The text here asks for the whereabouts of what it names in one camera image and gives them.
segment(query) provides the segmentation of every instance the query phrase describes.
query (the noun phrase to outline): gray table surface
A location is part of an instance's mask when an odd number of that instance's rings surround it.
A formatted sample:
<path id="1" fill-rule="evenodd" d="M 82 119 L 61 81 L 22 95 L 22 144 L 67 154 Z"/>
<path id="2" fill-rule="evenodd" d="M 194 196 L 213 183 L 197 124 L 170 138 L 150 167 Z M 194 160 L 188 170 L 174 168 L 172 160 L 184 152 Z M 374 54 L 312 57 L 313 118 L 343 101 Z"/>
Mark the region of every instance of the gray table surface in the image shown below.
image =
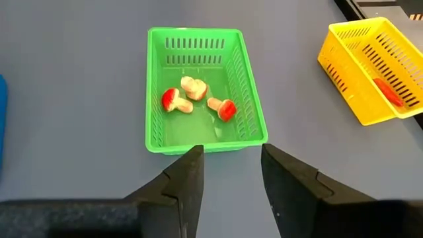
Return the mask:
<path id="1" fill-rule="evenodd" d="M 320 65 L 332 0 L 0 0 L 0 200 L 122 197 L 176 157 L 144 146 L 152 26 L 244 32 L 269 142 L 376 198 L 423 197 L 413 119 L 361 126 Z M 260 148 L 206 157 L 198 237 L 278 237 Z"/>

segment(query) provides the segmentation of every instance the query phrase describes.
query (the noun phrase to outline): red toy item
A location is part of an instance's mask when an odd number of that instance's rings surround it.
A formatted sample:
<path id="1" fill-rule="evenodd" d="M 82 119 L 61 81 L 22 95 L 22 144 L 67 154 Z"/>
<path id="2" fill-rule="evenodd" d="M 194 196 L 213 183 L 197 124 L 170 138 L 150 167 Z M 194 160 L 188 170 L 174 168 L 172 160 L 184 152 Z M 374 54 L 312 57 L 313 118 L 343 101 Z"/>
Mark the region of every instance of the red toy item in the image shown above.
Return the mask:
<path id="1" fill-rule="evenodd" d="M 182 77 L 180 86 L 186 91 L 186 96 L 192 100 L 202 100 L 208 90 L 205 82 L 189 76 Z"/>
<path id="2" fill-rule="evenodd" d="M 231 100 L 224 100 L 222 102 L 219 99 L 209 98 L 207 100 L 207 106 L 217 111 L 217 115 L 224 122 L 228 122 L 237 113 L 237 107 Z"/>
<path id="3" fill-rule="evenodd" d="M 168 89 L 161 97 L 161 104 L 166 112 L 171 112 L 175 108 L 184 113 L 191 113 L 194 105 L 189 100 L 179 97 L 179 90 L 175 88 Z"/>
<path id="4" fill-rule="evenodd" d="M 382 91 L 385 97 L 389 100 L 389 102 L 393 103 L 396 106 L 403 106 L 402 100 L 395 94 L 394 91 L 385 83 L 382 79 L 374 79 L 373 80 L 377 87 Z"/>

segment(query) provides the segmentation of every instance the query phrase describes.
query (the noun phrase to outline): plastic basket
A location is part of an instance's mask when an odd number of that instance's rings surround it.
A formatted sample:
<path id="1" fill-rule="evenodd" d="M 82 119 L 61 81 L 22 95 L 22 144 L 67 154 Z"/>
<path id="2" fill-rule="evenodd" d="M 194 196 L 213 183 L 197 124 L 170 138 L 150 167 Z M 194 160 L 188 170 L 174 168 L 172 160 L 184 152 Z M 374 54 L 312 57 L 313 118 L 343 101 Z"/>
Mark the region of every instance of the plastic basket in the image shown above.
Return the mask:
<path id="1" fill-rule="evenodd" d="M 364 126 L 423 112 L 423 55 L 386 18 L 331 24 L 318 61 Z M 375 78 L 404 106 L 391 104 Z"/>
<path id="2" fill-rule="evenodd" d="M 152 28 L 147 41 L 145 145 L 154 153 L 183 154 L 193 145 L 206 152 L 231 151 L 261 145 L 268 132 L 252 75 L 247 48 L 239 30 Z M 182 76 L 209 85 L 194 111 L 165 112 L 162 94 L 180 88 Z M 207 107 L 207 98 L 231 99 L 236 115 L 222 122 Z"/>

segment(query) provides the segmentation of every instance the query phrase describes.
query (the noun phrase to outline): toy mushroom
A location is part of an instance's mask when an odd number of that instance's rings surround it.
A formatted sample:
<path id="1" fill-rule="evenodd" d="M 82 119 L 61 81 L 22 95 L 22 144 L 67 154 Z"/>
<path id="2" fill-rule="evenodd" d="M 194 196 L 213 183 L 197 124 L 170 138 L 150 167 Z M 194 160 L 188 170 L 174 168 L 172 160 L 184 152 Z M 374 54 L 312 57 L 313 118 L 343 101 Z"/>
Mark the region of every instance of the toy mushroom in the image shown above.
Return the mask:
<path id="1" fill-rule="evenodd" d="M 192 100 L 202 100 L 207 93 L 208 86 L 200 79 L 184 76 L 180 80 L 180 86 L 186 91 L 186 96 Z"/>
<path id="2" fill-rule="evenodd" d="M 179 97 L 179 90 L 175 88 L 167 89 L 161 97 L 161 103 L 166 112 L 171 112 L 175 108 L 184 113 L 191 113 L 194 105 L 189 100 Z"/>
<path id="3" fill-rule="evenodd" d="M 237 107 L 231 100 L 224 100 L 222 102 L 219 99 L 209 98 L 207 100 L 207 106 L 217 111 L 217 115 L 224 122 L 228 122 L 237 113 Z"/>

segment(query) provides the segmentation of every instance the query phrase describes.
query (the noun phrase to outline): yellow basket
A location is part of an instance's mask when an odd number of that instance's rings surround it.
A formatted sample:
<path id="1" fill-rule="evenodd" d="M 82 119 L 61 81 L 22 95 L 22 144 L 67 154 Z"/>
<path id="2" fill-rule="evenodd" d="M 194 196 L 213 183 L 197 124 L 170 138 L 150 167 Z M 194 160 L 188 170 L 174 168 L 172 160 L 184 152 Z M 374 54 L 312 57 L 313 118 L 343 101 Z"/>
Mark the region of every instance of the yellow basket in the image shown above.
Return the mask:
<path id="1" fill-rule="evenodd" d="M 364 126 L 423 112 L 423 54 L 384 17 L 331 24 L 318 61 Z M 375 78 L 404 106 L 391 104 Z"/>

